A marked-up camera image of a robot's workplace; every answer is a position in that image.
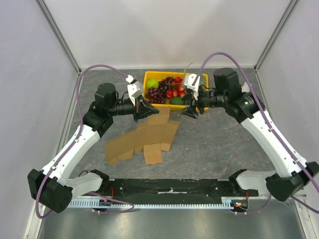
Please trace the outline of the brown cardboard box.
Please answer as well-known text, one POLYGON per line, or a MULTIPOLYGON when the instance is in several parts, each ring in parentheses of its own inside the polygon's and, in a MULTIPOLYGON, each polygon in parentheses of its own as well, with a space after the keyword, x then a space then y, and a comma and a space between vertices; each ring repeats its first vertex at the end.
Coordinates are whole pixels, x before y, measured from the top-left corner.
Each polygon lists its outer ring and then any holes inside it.
POLYGON ((149 116, 137 129, 105 144, 106 160, 110 165, 131 159, 142 152, 146 165, 163 163, 161 153, 170 151, 180 122, 170 120, 170 107, 159 107, 159 113, 149 116))

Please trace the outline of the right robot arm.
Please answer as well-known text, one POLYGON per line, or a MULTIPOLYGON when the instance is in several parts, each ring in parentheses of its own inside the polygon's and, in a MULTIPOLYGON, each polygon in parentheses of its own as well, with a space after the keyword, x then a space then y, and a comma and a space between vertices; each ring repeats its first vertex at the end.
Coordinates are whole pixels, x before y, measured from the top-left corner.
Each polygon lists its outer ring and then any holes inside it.
POLYGON ((198 75, 184 76, 182 85, 186 89, 183 97, 186 108, 182 114, 197 119, 205 108, 225 109, 257 140, 270 158, 276 172, 265 178, 265 186, 271 196, 284 202, 318 174, 318 163, 308 162, 293 149, 272 122, 259 98, 254 97, 251 91, 243 90, 233 69, 218 69, 213 77, 215 86, 208 88, 200 84, 198 75))

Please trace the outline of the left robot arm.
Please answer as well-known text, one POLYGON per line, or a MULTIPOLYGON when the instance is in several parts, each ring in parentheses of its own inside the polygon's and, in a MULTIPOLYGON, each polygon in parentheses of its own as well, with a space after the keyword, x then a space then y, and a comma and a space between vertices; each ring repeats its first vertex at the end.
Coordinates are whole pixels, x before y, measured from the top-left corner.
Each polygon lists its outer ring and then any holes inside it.
POLYGON ((72 199, 95 192, 109 192, 109 176, 91 170, 84 176, 69 176, 85 153, 100 140, 113 124, 114 116, 132 115, 134 121, 158 114, 159 110, 144 100, 143 85, 138 81, 127 86, 128 98, 120 101, 111 83, 103 83, 95 92, 95 100, 83 116, 75 134, 63 149, 40 171, 31 170, 27 176, 30 193, 36 203, 61 213, 72 199))

